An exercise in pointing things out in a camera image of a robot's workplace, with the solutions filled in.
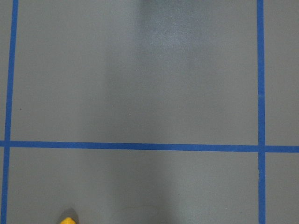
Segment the yellow corn cob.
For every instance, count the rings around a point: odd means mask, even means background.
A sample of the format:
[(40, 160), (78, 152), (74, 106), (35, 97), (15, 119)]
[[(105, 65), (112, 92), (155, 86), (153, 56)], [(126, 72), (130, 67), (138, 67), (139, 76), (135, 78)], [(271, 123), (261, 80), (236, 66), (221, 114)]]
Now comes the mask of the yellow corn cob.
[(76, 224), (76, 222), (71, 217), (66, 217), (60, 224)]

